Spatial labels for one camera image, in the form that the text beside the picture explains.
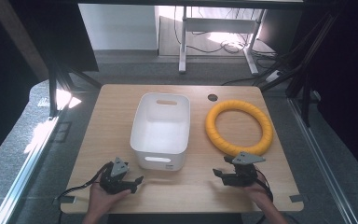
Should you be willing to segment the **white plastic basket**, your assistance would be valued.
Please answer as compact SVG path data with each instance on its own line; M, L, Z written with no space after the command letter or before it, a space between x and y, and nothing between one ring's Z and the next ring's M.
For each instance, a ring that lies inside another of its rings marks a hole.
M190 101L180 94L149 92L138 104L130 145L144 169L178 171L190 134Z

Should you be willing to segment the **person's left hand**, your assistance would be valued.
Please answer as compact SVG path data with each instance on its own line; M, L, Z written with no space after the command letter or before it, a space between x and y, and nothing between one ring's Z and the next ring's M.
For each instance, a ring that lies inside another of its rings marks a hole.
M109 194L98 183L94 183L89 190L89 206L87 214L104 215L115 203L130 194L131 191L129 189L125 189L116 194Z

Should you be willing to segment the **black monitor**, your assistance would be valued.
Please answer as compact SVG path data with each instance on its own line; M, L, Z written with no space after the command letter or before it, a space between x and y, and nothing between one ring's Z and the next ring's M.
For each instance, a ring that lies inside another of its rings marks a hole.
M301 16L300 10L267 9L261 21L258 39L277 53L287 53L293 45Z

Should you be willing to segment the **black metal stand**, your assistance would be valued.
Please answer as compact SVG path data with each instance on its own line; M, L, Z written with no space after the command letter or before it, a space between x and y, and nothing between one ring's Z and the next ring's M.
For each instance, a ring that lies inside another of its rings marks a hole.
M304 37L302 42L295 48L295 50L302 49L305 44L310 42L310 37L313 35L313 41L308 47L308 51L305 53L302 61L292 70L286 74L278 77L270 83L262 86L261 91L267 91L272 89L284 81L291 79L285 94L289 99L297 97L302 92L302 103L300 107L300 118L307 127L310 126L309 122L309 107L310 107L310 63L314 58L318 48L324 41L324 38L328 34L330 28L336 20L336 16L333 16L330 12L326 12L324 16L314 25L310 32Z
M52 53L46 53L44 56L44 62L48 69L49 119L55 119L59 116L60 109L58 107L57 98L58 86L63 87L65 91L71 91L75 87L73 80L70 78L71 74L80 77L98 90L102 87L100 82L89 77L84 72L81 72L78 69L75 69L64 63L59 63Z

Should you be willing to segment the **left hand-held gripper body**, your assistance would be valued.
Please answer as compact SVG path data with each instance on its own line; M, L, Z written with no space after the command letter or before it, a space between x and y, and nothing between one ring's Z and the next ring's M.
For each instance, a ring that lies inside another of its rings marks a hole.
M117 194L127 189L133 193L133 183L123 180L128 171L128 164L121 158L116 157L114 161L108 162L106 167L103 169L100 178L100 186L108 194Z

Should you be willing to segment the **person's right hand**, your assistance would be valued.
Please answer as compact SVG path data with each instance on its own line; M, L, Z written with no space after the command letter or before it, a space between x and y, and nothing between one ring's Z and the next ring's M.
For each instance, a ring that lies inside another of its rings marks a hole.
M265 209L272 205L272 201L266 190L259 184L254 183L249 187L245 187L243 190L260 209Z

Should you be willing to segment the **white metal desk frame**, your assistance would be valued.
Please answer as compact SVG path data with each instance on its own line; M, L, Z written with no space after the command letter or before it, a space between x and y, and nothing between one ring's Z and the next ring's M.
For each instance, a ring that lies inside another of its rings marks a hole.
M252 56L253 46L258 35L261 21L263 20L265 9L260 9L257 18L250 17L248 20L244 19L217 19L217 18L193 18L187 16L187 7L183 7L182 16L182 33L179 49L179 72L186 71L186 34L189 32L202 32L202 33L229 33L237 35L248 35L244 47L241 49L243 52L251 74L258 76L259 72L256 67L254 57Z

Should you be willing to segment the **aluminium rail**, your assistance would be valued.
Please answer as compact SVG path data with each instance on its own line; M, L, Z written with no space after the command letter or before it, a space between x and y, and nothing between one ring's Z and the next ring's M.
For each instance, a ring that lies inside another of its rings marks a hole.
M310 152L312 153L315 162L317 163L319 170L324 178L324 182L328 187L339 213L341 214L345 224L358 224L358 218L354 214L350 202L342 187L338 184L337 179L329 166L318 141L316 140L312 130L308 127L305 121L301 118L300 106L295 99L287 100L295 118L299 125L301 132L303 133L307 144L309 145Z
M23 191L31 179L32 173L41 158L42 152L56 128L58 120L58 117L48 118L46 121L38 123L34 128L32 141L26 147L26 160L0 205L0 224L7 224L10 220L20 201Z

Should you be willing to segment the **white power strip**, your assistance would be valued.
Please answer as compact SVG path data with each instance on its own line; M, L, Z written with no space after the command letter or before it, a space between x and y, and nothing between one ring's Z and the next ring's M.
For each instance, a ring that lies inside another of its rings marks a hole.
M277 79L278 77L280 77L282 75L282 72L279 70L275 70L274 72L272 72L267 78L266 81L267 82L272 82L275 79Z

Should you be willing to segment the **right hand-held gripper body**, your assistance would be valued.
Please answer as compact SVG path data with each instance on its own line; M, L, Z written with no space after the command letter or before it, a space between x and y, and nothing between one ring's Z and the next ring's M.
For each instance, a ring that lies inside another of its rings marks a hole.
M223 184L232 187L247 187L252 185L257 179L255 164L263 161L265 161L263 157L244 151L240 152L233 160L234 173L228 174L230 177L223 180Z

